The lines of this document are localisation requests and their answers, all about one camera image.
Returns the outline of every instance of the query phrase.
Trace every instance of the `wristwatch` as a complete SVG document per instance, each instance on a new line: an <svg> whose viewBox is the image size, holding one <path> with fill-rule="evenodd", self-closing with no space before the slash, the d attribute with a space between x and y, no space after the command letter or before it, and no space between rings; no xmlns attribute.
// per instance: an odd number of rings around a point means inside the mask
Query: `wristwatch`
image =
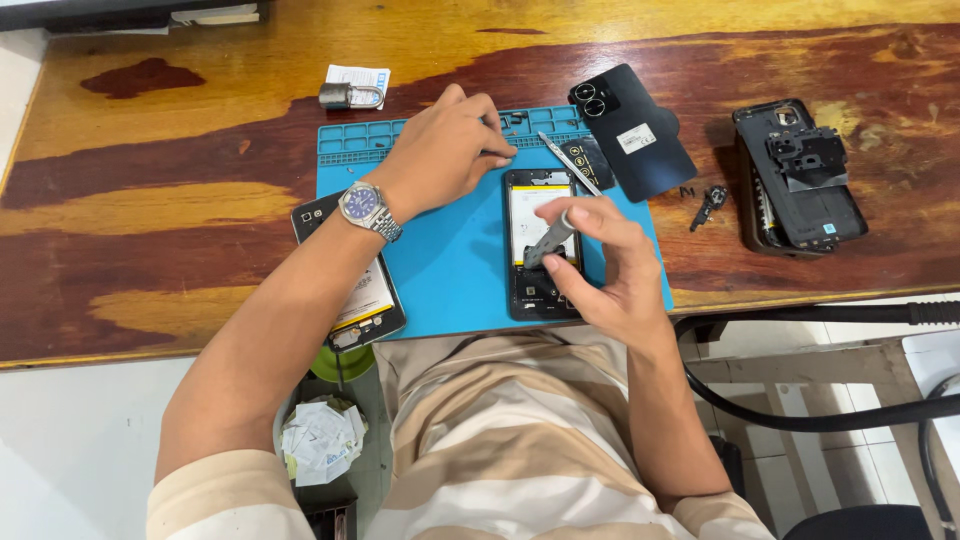
<svg viewBox="0 0 960 540"><path fill-rule="evenodd" d="M383 234L388 242L396 242L403 233L375 185L354 182L340 198L340 212L353 225Z"/></svg>

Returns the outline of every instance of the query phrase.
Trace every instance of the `blue silicone repair mat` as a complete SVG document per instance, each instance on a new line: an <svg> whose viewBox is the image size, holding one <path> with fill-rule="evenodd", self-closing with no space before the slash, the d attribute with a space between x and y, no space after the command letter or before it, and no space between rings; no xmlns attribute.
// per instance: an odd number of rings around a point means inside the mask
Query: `blue silicone repair mat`
<svg viewBox="0 0 960 540"><path fill-rule="evenodd" d="M511 112L527 112L526 118ZM317 142L317 197L345 189L373 170L393 146L406 120L323 126ZM563 168L537 131L558 145L589 135L572 106L501 112L500 127L519 148L510 168ZM403 227L403 236L383 250L397 296L407 314L407 326L390 339L445 333L529 327L507 311L507 251L504 247L503 173L485 175L472 193L421 214ZM637 221L660 247L646 203L633 204L619 186L604 192L628 218ZM600 243L586 236L584 263L588 279L604 280ZM670 287L663 280L663 303L673 308Z"/></svg>

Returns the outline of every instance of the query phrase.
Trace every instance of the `pile of receipts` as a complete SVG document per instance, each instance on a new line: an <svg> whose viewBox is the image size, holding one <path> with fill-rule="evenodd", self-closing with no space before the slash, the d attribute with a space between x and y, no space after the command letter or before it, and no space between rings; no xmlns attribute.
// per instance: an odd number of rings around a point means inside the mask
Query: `pile of receipts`
<svg viewBox="0 0 960 540"><path fill-rule="evenodd" d="M297 409L283 425L280 448L296 486L329 483L363 450L367 424L356 405L321 396Z"/></svg>

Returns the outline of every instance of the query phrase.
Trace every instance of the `green bowl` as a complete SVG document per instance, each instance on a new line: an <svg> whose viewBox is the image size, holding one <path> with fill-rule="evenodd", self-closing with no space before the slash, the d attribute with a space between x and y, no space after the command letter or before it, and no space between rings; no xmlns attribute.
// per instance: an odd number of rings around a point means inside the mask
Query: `green bowl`
<svg viewBox="0 0 960 540"><path fill-rule="evenodd" d="M376 362L376 357L373 355L373 347L370 345L354 349L349 353L343 353L340 355L340 369L344 373L344 382L349 382L367 373L374 362ZM317 358L310 366L310 371L323 380L337 382L337 356L327 347L323 347L317 353Z"/></svg>

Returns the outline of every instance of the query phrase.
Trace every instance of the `padlock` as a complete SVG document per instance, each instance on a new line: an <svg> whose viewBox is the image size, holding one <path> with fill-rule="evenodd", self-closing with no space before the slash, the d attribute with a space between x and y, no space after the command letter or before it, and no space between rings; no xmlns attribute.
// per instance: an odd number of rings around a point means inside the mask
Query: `padlock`
<svg viewBox="0 0 960 540"><path fill-rule="evenodd" d="M352 104L350 98L354 90L366 90L377 95L375 103L370 104ZM323 83L320 85L318 95L320 106L328 110L337 109L376 109L383 103L383 90L376 86L354 86L350 83Z"/></svg>

